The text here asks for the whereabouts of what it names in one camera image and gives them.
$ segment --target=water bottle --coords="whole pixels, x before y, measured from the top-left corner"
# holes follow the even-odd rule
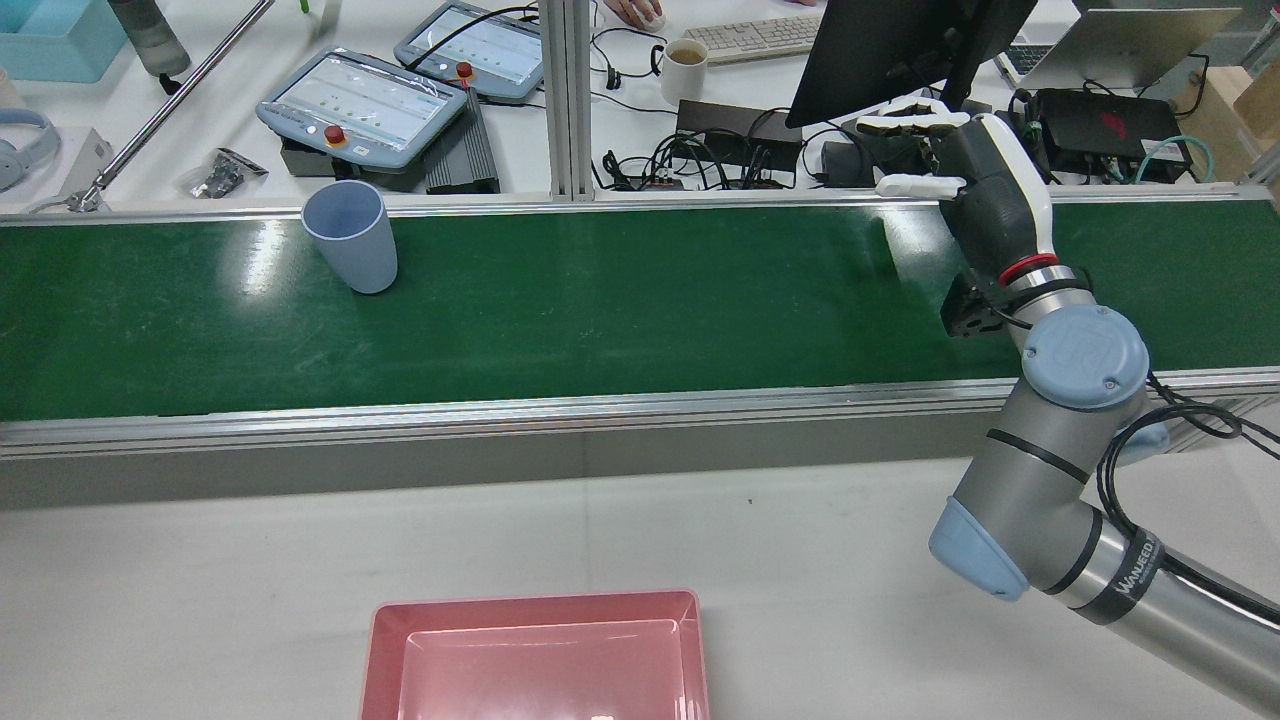
[[[191,56],[178,42],[155,0],[109,0],[109,3],[148,73],[172,78],[191,67]]]

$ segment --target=hand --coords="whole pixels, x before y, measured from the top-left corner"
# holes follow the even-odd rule
[[[658,0],[603,0],[613,14],[636,29],[646,29],[662,18]]]

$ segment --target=headphones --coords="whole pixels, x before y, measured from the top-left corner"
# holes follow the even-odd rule
[[[0,109],[0,126],[36,126],[40,137],[18,150],[12,142],[0,140],[0,192],[18,184],[36,163],[58,151],[58,131],[49,118],[23,108]]]

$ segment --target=white desk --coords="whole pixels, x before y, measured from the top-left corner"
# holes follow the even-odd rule
[[[225,200],[192,200],[184,205],[232,210],[244,205],[298,206],[324,178],[294,178],[280,159],[280,141],[253,114],[256,104],[308,58],[329,45],[369,53],[394,63],[392,49],[421,23],[438,3],[415,0],[347,0],[337,28],[320,33],[325,3],[312,0],[303,15],[297,0],[278,0],[252,27],[227,59],[174,113],[105,193],[113,209],[174,206],[183,195],[174,184],[216,147],[230,147],[270,170],[253,195]],[[476,0],[500,8],[502,0]],[[198,64],[220,42],[252,0],[169,0],[160,3],[169,24]],[[146,73],[132,46],[125,44],[101,81],[15,82],[27,105],[50,115],[59,126],[93,126],[119,150],[166,100],[159,83]],[[550,164],[547,117],[535,108],[484,108],[503,191],[547,197]],[[0,211],[4,208],[0,195]]]
[[[243,206],[298,206],[320,186],[323,178],[294,178],[279,156],[279,140],[253,115],[253,108],[273,86],[297,69],[306,59],[328,45],[392,59],[392,47],[399,42],[436,3],[415,0],[348,0],[330,32],[321,32],[319,19],[324,3],[314,0],[312,13],[303,15],[294,0],[279,0],[251,28],[230,55],[211,73],[168,124],[151,140],[133,163],[106,192],[108,204],[116,210],[184,208],[230,211]],[[504,6],[503,0],[475,0],[486,8]],[[232,26],[252,6],[251,0],[204,3],[200,0],[161,0],[170,24],[186,45],[193,63],[198,63],[227,35]],[[783,0],[668,0],[667,26],[660,33],[678,37],[685,28],[740,19],[760,19],[788,14],[822,13]],[[1076,17],[1070,0],[1043,0],[1028,23],[1033,38],[1050,40],[1061,35]],[[607,9],[599,18],[604,27],[621,26]],[[645,72],[653,41],[637,36],[613,33],[602,40],[613,61],[626,72]],[[599,58],[596,67],[603,67]],[[804,56],[741,63],[710,69],[707,100],[754,108],[791,104],[804,70]],[[603,76],[593,73],[593,85],[603,91]],[[51,117],[59,126],[92,126],[115,149],[120,149],[137,132],[165,96],[155,79],[141,65],[132,47],[125,45],[102,79],[93,85],[61,82],[17,82],[27,104]],[[658,94],[657,78],[627,79],[620,92],[611,96],[641,108],[669,108]],[[1004,105],[1009,87],[988,64],[974,85],[978,100]],[[535,95],[534,101],[541,102]],[[506,193],[518,199],[545,199],[550,187],[545,113],[535,108],[484,108],[485,122]],[[640,114],[613,105],[608,100],[593,101],[593,156],[613,149],[618,158],[650,155],[658,140],[675,128],[672,115]],[[220,201],[192,200],[182,195],[177,178],[200,167],[215,147],[230,147],[266,167],[271,174],[252,193],[247,190]],[[820,142],[809,149],[817,159]],[[800,187],[812,183],[803,182]],[[627,197],[625,193],[614,193]],[[425,199],[416,202],[456,202]],[[0,213],[19,211],[22,205],[5,204],[0,195]]]
[[[4,512],[3,715],[353,720],[381,602],[689,587],[721,720],[1253,717],[1043,594],[1001,602],[938,565],[925,539],[964,468]],[[1162,539],[1277,597],[1275,479],[1239,443],[1119,487]]]
[[[824,5],[806,8],[785,0],[668,0],[663,3],[663,8],[667,22],[658,33],[668,40],[675,40],[691,27],[822,14]],[[1042,0],[1028,18],[1023,35],[1034,42],[1052,42],[1061,37],[1076,18],[1079,18],[1079,12],[1070,0]],[[604,20],[598,26],[600,29],[622,27],[621,20],[607,9],[602,10],[600,19]],[[648,72],[649,49],[654,45],[654,40],[614,32],[602,37],[599,45],[620,70],[626,73]],[[794,55],[712,65],[708,68],[703,100],[762,110],[790,106],[800,83],[800,76],[804,73],[806,59],[808,55]],[[593,54],[593,63],[596,68],[604,67],[598,54]],[[858,68],[844,68],[841,72],[856,73]],[[673,110],[662,99],[660,81],[655,77],[625,78],[621,90],[607,91],[604,90],[604,74],[591,74],[593,90],[596,92],[607,94],[636,108]],[[1009,104],[1010,95],[1011,90],[995,64],[984,63],[974,78],[970,97],[1004,109]],[[600,97],[593,99],[591,108],[591,155],[596,163],[608,150],[613,150],[618,159],[637,155],[649,156],[658,142],[675,132],[676,128],[675,115],[635,113]],[[810,137],[820,129],[823,126],[805,128],[804,137]],[[840,136],[827,135],[810,143],[805,150],[809,168],[815,172],[820,165],[818,158],[823,140],[840,141]],[[628,174],[639,174],[643,165],[637,160],[627,164],[623,169]],[[736,168],[730,168],[731,178],[736,177]],[[797,187],[814,186],[814,181],[805,176],[803,169],[799,173]],[[791,179],[787,173],[774,173],[774,177],[783,183],[790,183]],[[686,178],[686,183],[691,181],[699,181],[699,178],[696,176]],[[627,192],[608,192],[605,195],[611,199],[634,196],[634,193]]]

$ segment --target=computer monitor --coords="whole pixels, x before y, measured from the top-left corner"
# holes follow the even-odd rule
[[[787,126],[864,110],[946,81],[959,110],[978,65],[1009,47],[1036,0],[828,0]]]

